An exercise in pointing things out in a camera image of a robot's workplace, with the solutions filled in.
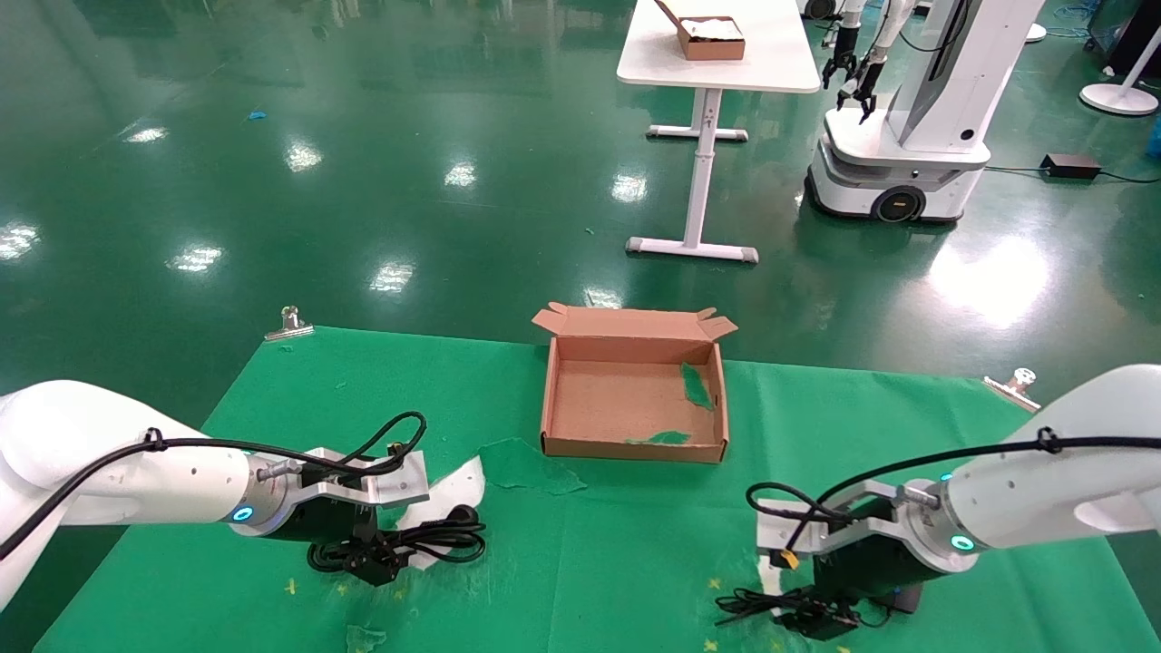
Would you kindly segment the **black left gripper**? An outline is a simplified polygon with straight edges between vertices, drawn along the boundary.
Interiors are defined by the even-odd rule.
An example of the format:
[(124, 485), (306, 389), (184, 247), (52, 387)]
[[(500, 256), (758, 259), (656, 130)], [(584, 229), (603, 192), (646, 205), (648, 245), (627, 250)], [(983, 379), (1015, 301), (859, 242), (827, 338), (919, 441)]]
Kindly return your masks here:
[[(308, 555), (339, 545), (356, 529), (377, 523), (377, 509), (360, 504), (300, 504), (273, 532), (274, 541), (307, 544)], [(374, 533), (366, 555), (345, 558), (345, 572), (372, 587), (394, 583), (406, 567), (411, 547), (405, 533)]]

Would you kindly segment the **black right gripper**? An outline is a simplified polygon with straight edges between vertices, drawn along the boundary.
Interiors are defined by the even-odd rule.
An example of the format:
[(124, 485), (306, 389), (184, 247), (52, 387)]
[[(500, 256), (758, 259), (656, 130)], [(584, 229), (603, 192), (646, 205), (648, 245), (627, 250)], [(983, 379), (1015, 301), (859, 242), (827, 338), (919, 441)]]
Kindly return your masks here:
[(926, 581), (926, 566), (903, 541), (870, 536), (814, 558), (815, 600), (801, 600), (796, 619), (780, 619), (787, 631), (815, 641), (858, 629), (854, 600), (880, 598)]

